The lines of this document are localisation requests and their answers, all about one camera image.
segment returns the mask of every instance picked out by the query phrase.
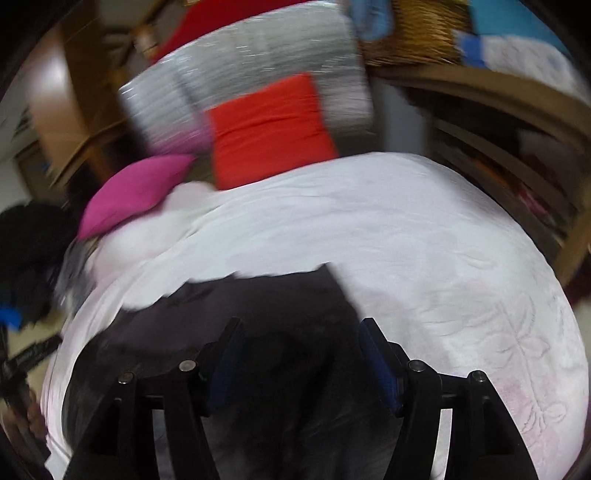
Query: red pillow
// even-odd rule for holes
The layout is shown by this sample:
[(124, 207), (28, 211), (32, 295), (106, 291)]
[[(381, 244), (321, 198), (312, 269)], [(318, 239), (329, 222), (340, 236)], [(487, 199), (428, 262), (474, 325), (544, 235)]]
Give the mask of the red pillow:
[(210, 110), (217, 188), (232, 189), (338, 157), (309, 73)]
[(159, 50), (152, 62), (218, 28), (245, 18), (255, 17), (277, 8), (299, 4), (307, 0), (201, 0), (187, 12), (173, 36)]

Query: bed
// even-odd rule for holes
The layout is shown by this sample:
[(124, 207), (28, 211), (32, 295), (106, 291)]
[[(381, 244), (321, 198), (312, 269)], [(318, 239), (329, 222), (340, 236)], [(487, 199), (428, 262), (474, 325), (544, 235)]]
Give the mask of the bed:
[[(171, 229), (171, 216), (182, 212), (179, 240), (98, 279), (64, 327), (42, 395), (54, 460), (63, 464), (71, 454), (61, 404), (75, 359), (122, 306), (149, 306), (191, 279), (284, 274), (325, 262), (359, 314), (376, 318), (411, 357), (440, 372), (489, 374), (540, 479), (562, 478), (576, 459), (588, 376), (573, 313), (529, 237), (458, 174), (423, 157), (371, 153), (224, 192), (185, 184), (168, 205), (150, 221)], [(449, 428), (447, 414), (441, 431)], [(436, 478), (446, 464), (442, 438)]]

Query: black metal clamp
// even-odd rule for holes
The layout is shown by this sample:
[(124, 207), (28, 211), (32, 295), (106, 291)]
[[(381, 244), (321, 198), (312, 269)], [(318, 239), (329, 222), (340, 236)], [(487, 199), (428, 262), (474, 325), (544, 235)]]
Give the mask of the black metal clamp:
[(359, 327), (359, 344), (383, 402), (404, 418), (385, 480), (428, 480), (440, 413), (453, 410), (446, 480), (536, 480), (530, 454), (486, 374), (437, 373), (388, 342), (373, 319)]
[(122, 373), (92, 417), (64, 480), (158, 480), (152, 411), (163, 410), (177, 480), (219, 480), (201, 417), (225, 405), (244, 332), (233, 318), (220, 339), (167, 374)]

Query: blue cloth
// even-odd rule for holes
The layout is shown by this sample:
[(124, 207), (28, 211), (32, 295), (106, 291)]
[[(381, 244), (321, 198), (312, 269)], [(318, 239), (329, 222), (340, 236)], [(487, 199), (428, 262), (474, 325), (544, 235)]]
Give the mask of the blue cloth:
[(518, 35), (545, 41), (562, 53), (568, 50), (545, 23), (519, 0), (470, 0), (474, 31), (478, 35)]
[(456, 33), (457, 47), (462, 52), (462, 64), (466, 67), (486, 68), (482, 55), (482, 40), (469, 33)]
[(398, 380), (372, 338), (366, 320), (359, 325), (359, 346), (379, 385), (382, 401), (392, 413), (399, 412), (402, 409), (402, 398), (398, 391)]
[(375, 41), (394, 31), (394, 15), (389, 0), (351, 0), (349, 9), (357, 36)]
[(18, 310), (0, 305), (0, 324), (18, 330), (22, 325), (22, 315)]

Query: screw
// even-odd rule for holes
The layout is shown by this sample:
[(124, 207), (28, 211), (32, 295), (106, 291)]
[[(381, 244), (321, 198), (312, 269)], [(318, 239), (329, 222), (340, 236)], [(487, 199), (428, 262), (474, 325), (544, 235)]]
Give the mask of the screw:
[(486, 382), (486, 380), (488, 380), (486, 373), (484, 373), (481, 370), (474, 370), (472, 372), (472, 378), (479, 383), (483, 383), (483, 382)]
[(197, 362), (195, 362), (194, 360), (185, 360), (183, 362), (180, 362), (178, 369), (181, 372), (190, 372), (191, 370), (194, 370), (196, 366)]
[(425, 362), (423, 362), (422, 360), (411, 360), (408, 363), (408, 367), (413, 372), (422, 372), (423, 370), (425, 370), (427, 368), (427, 364)]
[(129, 382), (131, 382), (134, 379), (134, 374), (133, 372), (123, 372), (120, 376), (119, 376), (119, 383), (121, 385), (127, 385)]

